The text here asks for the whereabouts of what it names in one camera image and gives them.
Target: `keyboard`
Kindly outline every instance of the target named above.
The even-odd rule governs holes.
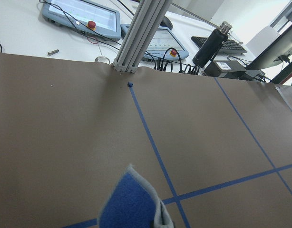
[[[200,48],[206,41],[206,37],[192,37],[192,41]],[[220,48],[218,53],[241,55],[247,53],[240,44],[232,39],[228,39]]]

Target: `white label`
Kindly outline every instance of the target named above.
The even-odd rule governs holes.
[[[220,67],[222,70],[231,70],[231,68],[229,67],[229,65],[227,65],[226,63],[216,63],[218,65],[218,67]]]

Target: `white table surface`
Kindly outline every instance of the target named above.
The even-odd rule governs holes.
[[[121,23],[130,24],[133,16],[117,0],[93,1],[118,10]],[[122,2],[135,12],[138,3],[130,0],[122,0]],[[113,62],[117,55],[116,49],[105,44],[91,44],[86,37],[69,28],[58,27],[49,23],[42,17],[41,8],[42,3],[39,3],[38,0],[0,1],[0,43],[5,53],[49,57],[47,56],[48,51],[59,49],[57,54],[49,58],[93,62],[96,57],[104,55]],[[171,12],[167,12],[166,16],[173,23],[172,32],[190,53],[189,57],[183,60],[183,63],[194,66],[192,59],[197,53],[198,47],[192,42],[191,36],[207,37],[214,28],[204,22]],[[119,48],[118,44],[108,43]],[[226,57],[225,55],[218,55],[216,59],[224,60]],[[250,52],[238,57],[247,60],[254,59]],[[139,66],[153,68],[154,63],[142,61]],[[173,68],[174,72],[177,72],[179,65],[174,64]]]

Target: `black water bottle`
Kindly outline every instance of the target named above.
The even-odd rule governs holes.
[[[232,26],[224,21],[219,28],[215,29],[193,58],[194,64],[204,67],[209,60],[214,58],[223,43],[227,41],[227,33],[231,28]]]

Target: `blue cloth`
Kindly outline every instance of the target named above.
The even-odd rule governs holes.
[[[100,228],[150,228],[156,204],[141,184],[127,172],[99,219]]]

